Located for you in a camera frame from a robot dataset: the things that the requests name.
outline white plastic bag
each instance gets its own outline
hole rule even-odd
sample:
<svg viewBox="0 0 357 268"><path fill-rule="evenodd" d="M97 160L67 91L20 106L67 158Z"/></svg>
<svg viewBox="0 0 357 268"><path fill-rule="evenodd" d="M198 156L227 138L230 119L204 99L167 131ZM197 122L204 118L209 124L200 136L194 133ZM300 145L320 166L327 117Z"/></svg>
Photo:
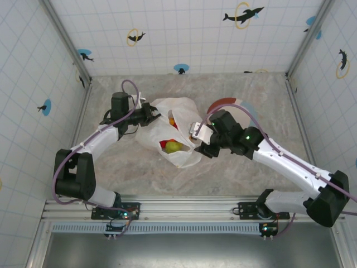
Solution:
<svg viewBox="0 0 357 268"><path fill-rule="evenodd" d="M189 139L189 130L194 122L201 122L196 104L189 98L156 99L151 103L161 116L146 127L140 127L135 139L145 148L158 151L165 159L178 168L193 166L202 155L194 149L199 143ZM174 118L178 130L170 125L169 118ZM161 149L160 141L174 139L183 144L184 151L167 154Z"/></svg>

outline concrete floor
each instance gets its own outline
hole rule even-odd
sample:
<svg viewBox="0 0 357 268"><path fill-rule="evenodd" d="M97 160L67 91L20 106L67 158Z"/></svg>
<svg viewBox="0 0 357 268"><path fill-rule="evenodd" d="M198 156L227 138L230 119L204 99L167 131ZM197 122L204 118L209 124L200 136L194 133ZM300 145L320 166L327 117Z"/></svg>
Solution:
<svg viewBox="0 0 357 268"><path fill-rule="evenodd" d="M203 74L103 76L93 80L79 141L93 133L110 109L110 99L131 79L149 102L157 98L188 97L204 118L208 107L224 97L253 105L264 131L281 146L307 159L283 74ZM127 86L127 92L134 90ZM121 194L136 195L259 195L267 188L299 190L274 170L221 150L216 159L202 157L195 166L178 169L158 152L124 136L95 163L97 183Z"/></svg>

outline white tile wall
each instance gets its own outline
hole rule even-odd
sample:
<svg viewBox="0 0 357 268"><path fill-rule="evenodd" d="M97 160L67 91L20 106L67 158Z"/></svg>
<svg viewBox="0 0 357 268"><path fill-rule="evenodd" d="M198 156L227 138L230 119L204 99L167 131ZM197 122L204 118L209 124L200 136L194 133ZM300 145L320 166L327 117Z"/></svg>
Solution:
<svg viewBox="0 0 357 268"><path fill-rule="evenodd" d="M240 2L52 0L75 46L92 52L94 63L84 61L92 76L176 73L179 63L188 73L287 71L322 0L246 1L264 9L243 30L223 21ZM145 35L130 47L133 28Z"/></svg>
<svg viewBox="0 0 357 268"><path fill-rule="evenodd" d="M37 0L0 8L0 267L24 267L84 89ZM46 99L50 114L38 112Z"/></svg>
<svg viewBox="0 0 357 268"><path fill-rule="evenodd" d="M295 75L297 101L317 164L333 173L349 176L350 190L357 194L357 1L340 0L322 26L322 38L315 40ZM339 50L348 63L337 79L341 63ZM357 243L357 221L348 217Z"/></svg>

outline gray floor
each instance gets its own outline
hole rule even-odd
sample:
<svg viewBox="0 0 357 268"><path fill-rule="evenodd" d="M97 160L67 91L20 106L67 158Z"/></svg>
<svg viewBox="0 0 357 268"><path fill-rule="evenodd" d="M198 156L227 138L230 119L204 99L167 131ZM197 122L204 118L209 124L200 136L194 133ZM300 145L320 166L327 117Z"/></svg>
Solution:
<svg viewBox="0 0 357 268"><path fill-rule="evenodd" d="M283 74L206 74L96 77L85 111L79 141L93 133L110 109L110 98L123 79L132 79L148 101L188 97L203 118L208 107L224 97L252 104L265 132L294 154L306 159ZM127 85L127 91L133 88ZM125 136L95 163L97 182L121 194L137 195L259 195L267 188L298 188L270 168L221 151L217 159L203 157L195 166L178 169L159 153Z"/></svg>
<svg viewBox="0 0 357 268"><path fill-rule="evenodd" d="M44 267L50 268L320 268L342 267L331 229L295 223L263 241L244 234L53 234Z"/></svg>

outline yellow ring sticker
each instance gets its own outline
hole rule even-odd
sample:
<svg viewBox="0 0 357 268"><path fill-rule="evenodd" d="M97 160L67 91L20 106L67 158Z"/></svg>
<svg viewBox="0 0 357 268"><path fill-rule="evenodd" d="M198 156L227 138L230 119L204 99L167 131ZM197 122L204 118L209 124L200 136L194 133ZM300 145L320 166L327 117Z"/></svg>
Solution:
<svg viewBox="0 0 357 268"><path fill-rule="evenodd" d="M339 68L340 68L340 66L342 65L342 63L339 63L339 64L337 65L337 68L336 68L336 77L337 77L337 79L345 78L345 76L346 76L346 75L348 74L348 72L350 71L350 67L351 67L350 61L349 61L349 60L346 60L346 61L347 61L347 63L348 63L348 68L347 68L346 73L345 73L343 76L339 76Z"/></svg>
<svg viewBox="0 0 357 268"><path fill-rule="evenodd" d="M78 74L78 70L77 70L77 69L76 69L76 81L77 81L77 83L80 82L80 80L79 80L79 74Z"/></svg>
<svg viewBox="0 0 357 268"><path fill-rule="evenodd" d="M129 44L129 36L130 36L130 34L131 34L133 31L136 32L136 39L135 39L135 43L133 43L133 44L131 45L131 44ZM127 44L128 44L128 46L134 46L134 45L136 45L136 43L138 42L138 38L139 38L139 31L138 31L138 29L134 28L134 29L130 30L130 32L128 33L128 36L127 36Z"/></svg>
<svg viewBox="0 0 357 268"><path fill-rule="evenodd" d="M247 7L249 7L249 5L248 5L247 3L242 2L242 3L240 3L239 5L237 5L237 8L235 9L235 14L234 14L234 23L235 23L235 26L236 26L237 29L240 29L240 30L247 28L247 27L249 26L249 24L250 24L250 19L248 20L247 25L244 26L244 27L240 27L240 26L237 24L237 12L238 12L238 8L239 8L241 5L243 5L243 4L246 5Z"/></svg>

